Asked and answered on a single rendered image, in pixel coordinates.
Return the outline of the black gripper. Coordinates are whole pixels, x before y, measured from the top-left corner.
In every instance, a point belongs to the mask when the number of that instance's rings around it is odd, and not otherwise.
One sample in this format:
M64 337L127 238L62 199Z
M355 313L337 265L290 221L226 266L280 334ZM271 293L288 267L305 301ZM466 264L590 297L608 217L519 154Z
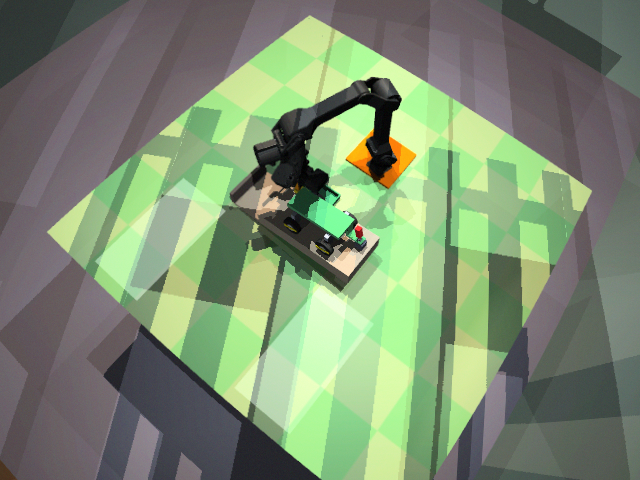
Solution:
M287 158L284 154L282 155L282 159L284 159L289 165L290 163L294 166L297 165L300 169L301 174L298 176L299 181L297 182L299 188L305 184L309 190L317 193L329 181L329 174L320 168L313 170L313 167L307 165L309 163L306 159L308 154L309 151L305 149L304 156L299 159L292 160Z

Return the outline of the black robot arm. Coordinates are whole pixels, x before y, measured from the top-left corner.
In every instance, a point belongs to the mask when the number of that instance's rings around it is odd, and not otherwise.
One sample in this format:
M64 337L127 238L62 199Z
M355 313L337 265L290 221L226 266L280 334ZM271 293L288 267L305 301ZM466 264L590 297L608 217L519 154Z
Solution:
M371 92L370 92L370 90ZM365 138L365 146L372 156L366 165L377 176L389 171L397 158L389 137L392 113L399 109L402 97L389 78L371 77L355 80L349 87L308 108L295 108L283 114L271 132L274 139L255 144L255 156L260 167L280 161L271 179L285 189L295 187L301 174L298 166L285 162L296 160L305 154L305 141L312 139L317 126L358 105L375 109L373 135ZM283 134L282 134L283 133Z

